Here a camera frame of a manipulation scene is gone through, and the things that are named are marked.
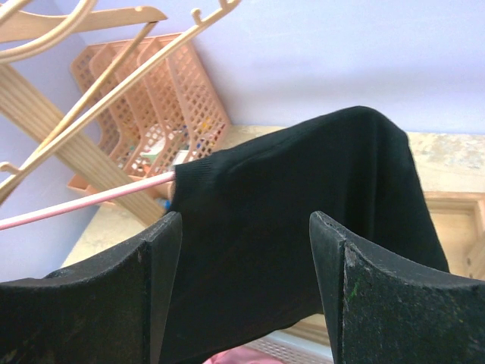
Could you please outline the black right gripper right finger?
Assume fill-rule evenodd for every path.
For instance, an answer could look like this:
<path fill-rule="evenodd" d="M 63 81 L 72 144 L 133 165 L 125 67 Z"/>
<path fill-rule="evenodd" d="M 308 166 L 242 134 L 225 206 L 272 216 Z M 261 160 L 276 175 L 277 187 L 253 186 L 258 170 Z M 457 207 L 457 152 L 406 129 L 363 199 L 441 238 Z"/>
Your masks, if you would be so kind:
<path fill-rule="evenodd" d="M 482 363 L 484 283 L 420 265 L 322 212 L 309 219 L 336 363 Z"/>

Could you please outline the black t shirt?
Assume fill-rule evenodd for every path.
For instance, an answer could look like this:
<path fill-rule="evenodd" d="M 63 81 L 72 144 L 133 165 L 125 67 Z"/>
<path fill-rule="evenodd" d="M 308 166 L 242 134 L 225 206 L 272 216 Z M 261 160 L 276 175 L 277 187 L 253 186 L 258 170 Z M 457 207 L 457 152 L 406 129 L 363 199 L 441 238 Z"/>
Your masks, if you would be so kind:
<path fill-rule="evenodd" d="M 322 310 L 309 218 L 449 268 L 407 134 L 356 106 L 178 165 L 182 245 L 162 363 L 201 363 Z"/>

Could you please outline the pink wire hanger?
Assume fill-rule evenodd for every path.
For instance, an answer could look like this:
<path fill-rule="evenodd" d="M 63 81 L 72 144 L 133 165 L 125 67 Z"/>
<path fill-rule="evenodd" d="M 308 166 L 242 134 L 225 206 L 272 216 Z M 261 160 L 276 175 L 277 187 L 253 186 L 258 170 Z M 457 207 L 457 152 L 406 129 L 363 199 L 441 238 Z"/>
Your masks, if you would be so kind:
<path fill-rule="evenodd" d="M 151 187 L 156 187 L 175 180 L 175 171 L 169 171 L 163 174 L 148 177 L 143 180 L 138 180 L 121 187 L 115 187 L 100 193 L 95 193 L 90 196 L 84 196 L 69 202 L 63 202 L 55 206 L 50 206 L 44 209 L 28 212 L 22 215 L 17 215 L 11 218 L 1 220 L 1 230 L 15 228 L 24 224 L 40 221 L 46 218 L 51 218 L 57 215 L 63 215 L 78 209 L 83 209 L 89 206 L 106 202 L 108 200 L 115 200 L 127 195 L 138 193 L 147 190 Z"/>

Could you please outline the pink t shirt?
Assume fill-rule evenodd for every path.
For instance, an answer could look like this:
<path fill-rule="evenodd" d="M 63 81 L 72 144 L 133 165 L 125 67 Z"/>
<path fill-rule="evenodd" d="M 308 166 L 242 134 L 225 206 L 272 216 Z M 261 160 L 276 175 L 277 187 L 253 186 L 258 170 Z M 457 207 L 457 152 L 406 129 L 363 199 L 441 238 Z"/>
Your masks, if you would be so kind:
<path fill-rule="evenodd" d="M 214 354 L 203 364 L 281 364 L 282 361 L 248 347 L 236 347 Z"/>

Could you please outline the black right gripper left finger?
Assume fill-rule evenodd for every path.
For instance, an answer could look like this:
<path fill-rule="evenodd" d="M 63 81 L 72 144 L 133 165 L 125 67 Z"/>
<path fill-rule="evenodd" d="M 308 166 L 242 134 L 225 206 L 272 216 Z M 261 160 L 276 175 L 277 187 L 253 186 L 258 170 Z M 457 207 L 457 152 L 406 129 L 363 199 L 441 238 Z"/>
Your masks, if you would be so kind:
<path fill-rule="evenodd" d="M 1 285 L 3 363 L 156 363 L 182 240 L 176 212 L 42 279 Z"/>

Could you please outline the wooden hanger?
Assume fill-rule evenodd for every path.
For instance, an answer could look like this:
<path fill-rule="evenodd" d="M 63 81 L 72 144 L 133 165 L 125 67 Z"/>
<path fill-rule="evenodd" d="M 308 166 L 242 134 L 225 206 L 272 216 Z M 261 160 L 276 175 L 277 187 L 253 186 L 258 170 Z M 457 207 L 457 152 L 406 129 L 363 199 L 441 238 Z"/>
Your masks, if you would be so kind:
<path fill-rule="evenodd" d="M 73 33 L 124 27 L 143 24 L 144 27 L 130 43 L 121 56 L 115 59 L 74 107 L 61 119 L 58 126 L 41 142 L 34 151 L 38 155 L 61 132 L 73 123 L 76 116 L 86 107 L 88 101 L 101 89 L 103 83 L 119 68 L 128 55 L 155 25 L 167 16 L 152 6 L 130 8 L 113 8 L 103 11 L 94 9 L 95 1 L 80 1 L 68 15 L 47 16 L 26 12 L 23 8 L 28 1 L 8 1 L 1 5 L 1 42 L 26 40 L 27 43 L 1 52 L 1 83 L 6 88 L 11 82 L 8 78 L 14 75 L 10 63 L 38 55 L 66 39 Z"/>

